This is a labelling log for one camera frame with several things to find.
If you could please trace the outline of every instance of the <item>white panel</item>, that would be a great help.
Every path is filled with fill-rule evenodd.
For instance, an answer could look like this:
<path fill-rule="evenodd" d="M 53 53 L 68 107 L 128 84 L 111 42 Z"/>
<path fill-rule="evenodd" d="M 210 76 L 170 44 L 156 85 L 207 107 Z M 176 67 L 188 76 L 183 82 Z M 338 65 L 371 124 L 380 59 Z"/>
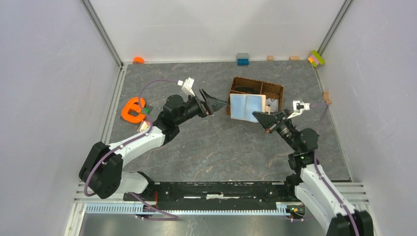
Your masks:
<path fill-rule="evenodd" d="M 78 0 L 0 3 L 1 235 L 64 232 L 118 68 Z"/>
<path fill-rule="evenodd" d="M 343 0 L 91 0 L 123 61 L 307 58 Z"/>
<path fill-rule="evenodd" d="M 415 235 L 417 1 L 354 1 L 319 69 L 381 235 Z"/>

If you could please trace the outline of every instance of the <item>cable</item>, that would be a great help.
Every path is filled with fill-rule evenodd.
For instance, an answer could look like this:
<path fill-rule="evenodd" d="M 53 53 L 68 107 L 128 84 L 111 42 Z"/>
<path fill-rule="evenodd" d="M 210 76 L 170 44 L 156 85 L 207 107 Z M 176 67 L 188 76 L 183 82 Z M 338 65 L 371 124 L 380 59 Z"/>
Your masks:
<path fill-rule="evenodd" d="M 327 103 L 310 103 L 310 108 L 312 107 L 321 107 L 321 106 L 327 106 Z"/>
<path fill-rule="evenodd" d="M 163 79 L 161 79 L 161 80 L 153 80 L 153 81 L 151 81 L 151 82 L 149 82 L 148 84 L 146 84 L 145 85 L 145 87 L 141 90 L 141 92 L 140 92 L 140 94 L 139 94 L 139 99 L 142 97 L 142 93 L 143 93 L 143 91 L 146 89 L 146 87 L 148 87 L 150 84 L 153 84 L 153 83 L 155 83 L 155 82 L 159 82 L 159 81 L 166 81 L 166 82 L 172 82 L 172 83 L 175 83 L 176 84 L 176 82 L 175 81 L 172 81 L 172 80 L 163 80 Z M 138 102 L 138 104 L 139 104 L 139 107 L 141 108 L 141 110 L 143 109 L 143 107 L 142 107 L 142 105 L 141 105 L 141 103 L 140 102 Z M 115 151 L 117 151 L 117 150 L 119 150 L 119 149 L 121 149 L 123 146 L 125 146 L 125 145 L 128 145 L 128 144 L 130 144 L 131 142 L 134 142 L 134 141 L 136 141 L 136 140 L 138 140 L 138 139 L 140 139 L 140 138 L 143 138 L 144 136 L 146 136 L 147 134 L 149 134 L 151 131 L 152 131 L 152 128 L 153 128 L 153 125 L 152 125 L 152 123 L 153 122 L 151 122 L 151 120 L 150 119 L 148 119 L 149 120 L 149 127 L 148 127 L 148 129 L 146 130 L 146 132 L 144 132 L 143 134 L 141 134 L 141 135 L 139 135 L 139 136 L 137 136 L 137 137 L 135 137 L 135 138 L 132 138 L 132 139 L 130 139 L 130 140 L 127 140 L 126 142 L 124 142 L 124 143 L 122 143 L 121 145 L 119 145 L 119 146 L 117 146 L 117 147 L 115 147 L 114 149 L 112 149 L 112 150 L 110 150 L 110 152 L 108 152 L 108 153 L 106 153 L 98 162 L 97 162 L 97 164 L 93 167 L 93 169 L 91 170 L 91 172 L 90 172 L 90 174 L 89 174 L 89 176 L 87 177 L 87 180 L 86 180 L 86 185 L 84 186 L 84 194 L 87 196 L 87 197 L 91 197 L 91 196 L 94 196 L 95 195 L 95 193 L 89 193 L 88 192 L 88 187 L 89 187 L 89 184 L 90 184 L 90 181 L 91 181 L 91 178 L 92 178 L 92 176 L 94 175 L 94 173 L 97 171 L 97 169 L 98 169 L 98 167 L 101 165 L 101 163 L 103 163 L 103 161 L 108 157 L 108 156 L 110 156 L 112 153 L 114 153 Z"/>
<path fill-rule="evenodd" d="M 301 216 L 301 217 L 304 217 L 304 216 L 305 216 L 305 214 L 304 214 L 304 215 L 302 215 L 302 214 L 300 214 L 300 213 L 298 213 L 298 212 L 296 212 L 296 211 L 294 211 L 294 214 L 296 214 L 296 215 L 298 215 L 298 216 Z"/>
<path fill-rule="evenodd" d="M 325 111 L 323 112 L 323 115 L 322 115 L 322 117 L 320 118 L 320 121 L 319 121 L 319 126 L 317 127 L 317 133 L 319 133 L 319 130 L 320 130 L 320 126 L 321 126 L 321 124 L 323 123 L 323 120 L 324 120 L 324 117 L 325 117 L 325 115 L 326 115 L 326 113 L 327 113 L 327 111 L 328 111 L 328 104 L 326 104 L 326 109 L 325 109 Z M 343 207 L 343 209 L 346 211 L 346 213 L 347 213 L 347 215 L 348 215 L 348 217 L 349 217 L 349 220 L 350 220 L 350 222 L 351 222 L 351 224 L 352 224 L 352 227 L 353 227 L 353 230 L 355 231 L 355 235 L 356 236 L 359 236 L 359 230 L 357 229 L 357 225 L 356 225 L 356 222 L 355 222 L 355 220 L 353 219 L 353 216 L 352 216 L 352 214 L 350 213 L 350 211 L 349 211 L 349 209 L 348 209 L 348 207 L 345 205 L 345 204 L 343 204 L 343 201 L 342 201 L 342 199 L 336 194 L 336 192 L 335 192 L 335 190 L 330 186 L 330 184 L 326 181 L 326 179 L 325 178 L 323 178 L 323 175 L 322 175 L 322 173 L 320 172 L 320 170 L 319 170 L 319 166 L 317 165 L 317 156 L 318 156 L 318 151 L 317 150 L 315 150 L 314 151 L 314 168 L 316 169 L 316 171 L 317 171 L 317 174 L 319 175 L 319 179 L 321 179 L 322 181 L 323 181 L 323 183 L 327 186 L 327 188 L 330 190 L 330 192 L 335 196 L 335 198 L 337 199 L 337 201 L 341 204 L 341 206 Z"/>
<path fill-rule="evenodd" d="M 170 218 L 143 218 L 142 217 L 143 220 L 150 220 L 150 221 L 171 221 L 171 220 L 178 220 L 179 219 L 179 217 L 177 215 L 172 215 L 170 213 L 161 211 L 161 210 L 156 209 L 153 206 L 149 205 L 148 203 L 146 203 L 145 201 L 143 201 L 136 193 L 128 192 L 128 194 L 130 194 L 133 197 L 135 197 L 137 200 L 139 200 L 139 202 L 143 203 L 145 206 L 149 207 L 151 210 L 154 210 L 156 212 L 159 212 L 161 214 L 164 214 L 164 215 L 170 217 Z"/>

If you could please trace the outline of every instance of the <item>book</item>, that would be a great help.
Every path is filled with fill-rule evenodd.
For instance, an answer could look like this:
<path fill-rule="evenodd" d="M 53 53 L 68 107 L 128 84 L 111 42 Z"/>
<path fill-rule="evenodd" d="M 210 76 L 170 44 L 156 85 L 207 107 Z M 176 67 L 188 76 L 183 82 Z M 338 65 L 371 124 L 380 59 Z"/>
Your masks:
<path fill-rule="evenodd" d="M 265 112 L 266 96 L 257 94 L 230 94 L 230 118 L 257 123 L 253 112 Z"/>

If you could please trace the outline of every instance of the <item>gray floor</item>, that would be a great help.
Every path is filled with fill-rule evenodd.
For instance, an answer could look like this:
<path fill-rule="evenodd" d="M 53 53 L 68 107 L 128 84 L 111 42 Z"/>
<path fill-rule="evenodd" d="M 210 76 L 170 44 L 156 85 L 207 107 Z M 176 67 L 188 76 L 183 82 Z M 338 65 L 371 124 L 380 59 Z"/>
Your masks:
<path fill-rule="evenodd" d="M 322 102 L 322 91 L 312 66 L 307 61 L 256 61 L 249 66 L 234 62 L 170 63 L 130 65 L 127 68 L 110 142 L 137 133 L 137 126 L 119 118 L 126 102 L 138 96 L 143 86 L 155 79 L 194 78 L 194 91 L 227 100 L 233 77 L 240 76 L 284 86 L 284 107 L 293 100 Z M 154 107 L 154 120 L 166 98 L 181 94 L 172 83 L 155 83 L 143 98 Z M 293 123 L 298 129 L 316 129 L 324 107 L 312 108 Z M 320 128 L 319 160 L 332 180 L 349 179 L 334 127 L 327 115 Z M 278 134 L 263 135 L 258 123 L 230 119 L 225 108 L 214 116 L 193 118 L 180 126 L 180 133 L 169 144 L 136 158 L 125 171 L 143 171 L 156 181 L 284 180 L 292 173 L 287 162 L 291 148 Z"/>

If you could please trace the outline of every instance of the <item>green object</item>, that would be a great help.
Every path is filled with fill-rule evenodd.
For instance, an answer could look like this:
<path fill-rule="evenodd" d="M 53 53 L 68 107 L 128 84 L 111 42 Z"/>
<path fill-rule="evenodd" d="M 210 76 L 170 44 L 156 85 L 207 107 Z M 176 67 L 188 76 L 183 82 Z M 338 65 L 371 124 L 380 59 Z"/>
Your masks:
<path fill-rule="evenodd" d="M 313 65 L 313 67 L 317 67 L 318 64 L 313 60 L 315 58 L 317 61 L 319 61 L 320 65 L 323 65 L 325 63 L 325 60 L 317 53 L 316 51 L 311 51 L 311 56 L 308 59 L 308 61 Z"/>
<path fill-rule="evenodd" d="M 142 114 L 149 115 L 149 113 L 152 111 L 153 106 L 145 105 L 143 108 L 143 111 L 141 111 Z"/>

